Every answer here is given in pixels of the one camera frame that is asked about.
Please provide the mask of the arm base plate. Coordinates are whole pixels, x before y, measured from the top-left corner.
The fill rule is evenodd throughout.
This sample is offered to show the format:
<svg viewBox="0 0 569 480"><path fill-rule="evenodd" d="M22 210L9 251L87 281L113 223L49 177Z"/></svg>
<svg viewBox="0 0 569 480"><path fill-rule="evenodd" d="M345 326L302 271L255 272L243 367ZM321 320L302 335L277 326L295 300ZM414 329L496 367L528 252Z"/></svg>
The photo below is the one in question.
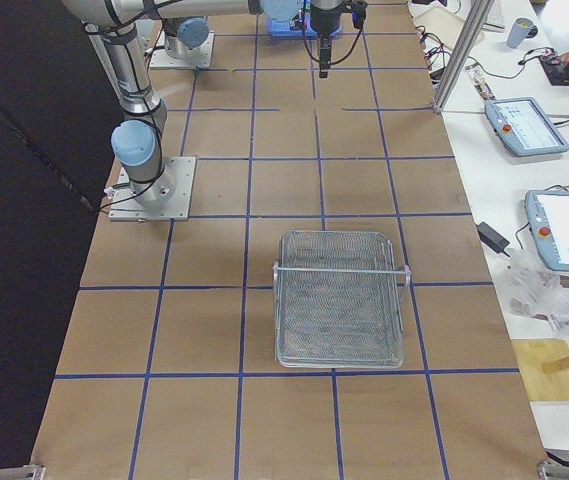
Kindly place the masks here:
<svg viewBox="0 0 569 480"><path fill-rule="evenodd" d="M165 41L161 33L155 51L150 56L151 69L208 70L211 66L214 33L198 47L188 48L183 42L170 37Z"/></svg>
<svg viewBox="0 0 569 480"><path fill-rule="evenodd" d="M129 181L124 167L120 168L113 198L108 200L111 221L187 221L195 178L196 157L164 157L162 175L145 190L142 184Z"/></svg>

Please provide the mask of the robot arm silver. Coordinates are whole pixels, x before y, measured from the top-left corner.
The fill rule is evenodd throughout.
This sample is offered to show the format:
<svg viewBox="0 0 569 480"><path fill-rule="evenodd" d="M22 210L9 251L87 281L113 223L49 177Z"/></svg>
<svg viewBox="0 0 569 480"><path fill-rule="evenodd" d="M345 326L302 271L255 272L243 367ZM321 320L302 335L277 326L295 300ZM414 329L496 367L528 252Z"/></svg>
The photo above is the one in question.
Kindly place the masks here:
<svg viewBox="0 0 569 480"><path fill-rule="evenodd" d="M111 134L111 146L126 172L130 192L118 204L127 218L162 220L187 215L194 168L192 158L168 158L161 141L167 107L146 68L136 21L160 21L172 52L196 50L209 38L205 20L213 15L260 15L284 22L300 18L317 34L321 77L333 62L331 37L349 1L67 1L81 21L118 95L124 120Z"/></svg>
<svg viewBox="0 0 569 480"><path fill-rule="evenodd" d="M175 59L185 59L208 39L210 27L204 17L169 18L163 21L164 50Z"/></svg>

